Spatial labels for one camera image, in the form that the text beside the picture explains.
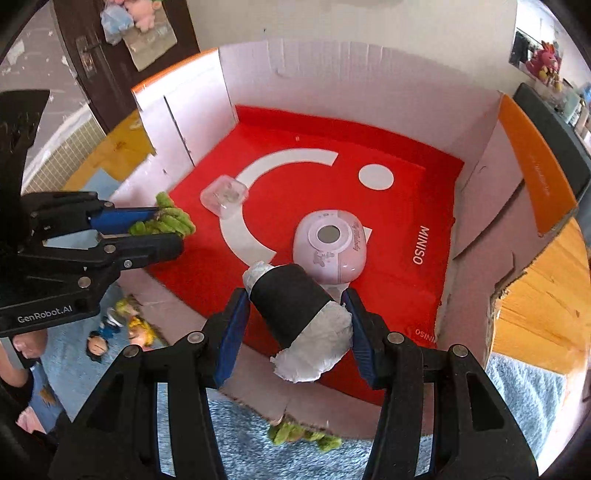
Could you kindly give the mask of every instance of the red mat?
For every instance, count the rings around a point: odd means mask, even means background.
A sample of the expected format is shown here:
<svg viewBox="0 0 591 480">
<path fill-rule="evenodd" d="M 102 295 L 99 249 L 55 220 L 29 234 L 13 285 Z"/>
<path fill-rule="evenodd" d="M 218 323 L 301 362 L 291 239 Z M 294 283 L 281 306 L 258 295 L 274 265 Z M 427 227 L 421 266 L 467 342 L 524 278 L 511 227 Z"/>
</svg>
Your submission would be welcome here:
<svg viewBox="0 0 591 480">
<path fill-rule="evenodd" d="M 292 260 L 293 237 L 308 213 L 347 210 L 371 228 L 365 270 L 351 286 L 366 308 L 391 330 L 421 346 L 434 346 L 434 324 L 454 222 L 454 185 L 463 163 L 427 145 L 374 127 L 280 111 L 238 107 L 240 123 L 172 192 L 197 225 L 174 262 L 152 274 L 204 316 L 223 310 L 232 290 L 242 286 L 247 266 L 224 241 L 219 219 L 199 194 L 221 174 L 236 177 L 252 162 L 289 148 L 338 153 L 332 166 L 287 164 L 260 177 L 250 189 L 243 214 L 249 231 L 277 252 L 272 263 Z M 386 190 L 371 190 L 358 178 L 361 167 L 381 164 L 394 174 Z M 422 264 L 413 261 L 421 227 L 428 228 Z M 266 355 L 278 352 L 258 312 L 253 311 L 244 342 Z M 349 352 L 320 382 L 381 404 L 381 391 L 368 388 Z"/>
</svg>

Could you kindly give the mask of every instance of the white arc shape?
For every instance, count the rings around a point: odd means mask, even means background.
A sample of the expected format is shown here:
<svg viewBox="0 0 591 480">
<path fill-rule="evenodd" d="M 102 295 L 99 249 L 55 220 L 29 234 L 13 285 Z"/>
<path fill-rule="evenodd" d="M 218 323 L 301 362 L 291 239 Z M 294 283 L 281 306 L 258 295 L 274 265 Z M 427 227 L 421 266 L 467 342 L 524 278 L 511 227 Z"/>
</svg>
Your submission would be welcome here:
<svg viewBox="0 0 591 480">
<path fill-rule="evenodd" d="M 251 188 L 258 178 L 282 165 L 312 162 L 332 166 L 337 156 L 337 152 L 321 148 L 280 150 L 255 160 L 242 170 L 236 179 Z M 250 233 L 244 222 L 242 207 L 232 217 L 226 220 L 220 219 L 220 230 L 230 250 L 249 267 L 261 260 L 271 263 L 277 253 L 260 243 Z"/>
</svg>

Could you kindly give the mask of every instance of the orange cardboard edge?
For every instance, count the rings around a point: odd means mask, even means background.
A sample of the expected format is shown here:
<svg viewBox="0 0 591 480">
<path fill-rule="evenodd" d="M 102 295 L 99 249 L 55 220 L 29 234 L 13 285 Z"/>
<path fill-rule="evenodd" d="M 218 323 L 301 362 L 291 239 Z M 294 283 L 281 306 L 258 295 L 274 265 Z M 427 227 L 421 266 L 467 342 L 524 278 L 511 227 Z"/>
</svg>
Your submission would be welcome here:
<svg viewBox="0 0 591 480">
<path fill-rule="evenodd" d="M 523 172 L 538 233 L 545 235 L 577 206 L 573 191 L 544 137 L 507 95 L 501 100 L 499 121 Z"/>
<path fill-rule="evenodd" d="M 147 87 L 149 87 L 151 84 L 157 82 L 163 77 L 166 77 L 166 75 L 168 75 L 169 73 L 191 63 L 193 60 L 197 60 L 198 58 L 204 57 L 205 55 L 209 55 L 210 53 L 213 53 L 215 51 L 217 51 L 217 48 L 210 48 L 209 50 L 202 51 L 200 53 L 196 53 L 195 55 L 187 57 L 186 59 L 181 60 L 180 62 L 175 63 L 174 65 L 171 65 L 170 67 L 156 73 L 155 75 L 152 75 L 150 78 L 145 79 L 143 82 L 133 87 L 131 91 L 134 93 L 134 95 L 137 95 L 138 93 L 142 92 Z"/>
</svg>

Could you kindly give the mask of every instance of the pink plush toy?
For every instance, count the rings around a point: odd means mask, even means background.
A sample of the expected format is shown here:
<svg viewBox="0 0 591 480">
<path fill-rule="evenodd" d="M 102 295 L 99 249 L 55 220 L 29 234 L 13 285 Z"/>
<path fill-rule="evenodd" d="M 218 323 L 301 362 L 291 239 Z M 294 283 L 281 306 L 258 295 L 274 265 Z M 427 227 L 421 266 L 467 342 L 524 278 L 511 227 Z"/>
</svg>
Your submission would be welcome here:
<svg viewBox="0 0 591 480">
<path fill-rule="evenodd" d="M 554 55 L 554 46 L 546 42 L 542 42 L 542 45 L 544 47 L 543 50 L 535 52 L 534 57 L 525 66 L 534 77 L 544 81 L 550 70 L 558 70 L 559 65 Z"/>
<path fill-rule="evenodd" d="M 162 7 L 162 2 L 152 0 L 124 0 L 125 8 L 134 19 L 135 26 L 143 33 L 154 28 L 155 10 Z"/>
</svg>

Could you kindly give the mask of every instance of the wooden door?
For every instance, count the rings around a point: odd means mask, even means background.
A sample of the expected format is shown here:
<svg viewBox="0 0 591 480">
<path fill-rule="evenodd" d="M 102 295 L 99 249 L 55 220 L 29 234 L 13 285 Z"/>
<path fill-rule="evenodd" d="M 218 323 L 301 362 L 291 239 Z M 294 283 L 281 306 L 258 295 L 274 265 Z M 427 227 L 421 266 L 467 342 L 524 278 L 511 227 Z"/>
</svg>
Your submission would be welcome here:
<svg viewBox="0 0 591 480">
<path fill-rule="evenodd" d="M 197 38 L 185 0 L 164 0 L 163 8 L 177 37 L 177 44 L 152 65 L 138 72 L 123 41 L 105 42 L 100 24 L 104 0 L 54 0 L 57 22 L 78 74 L 90 99 L 90 108 L 105 130 L 111 131 L 135 108 L 131 89 L 152 75 L 199 53 Z M 84 39 L 90 48 L 94 72 L 87 74 L 76 42 Z"/>
</svg>

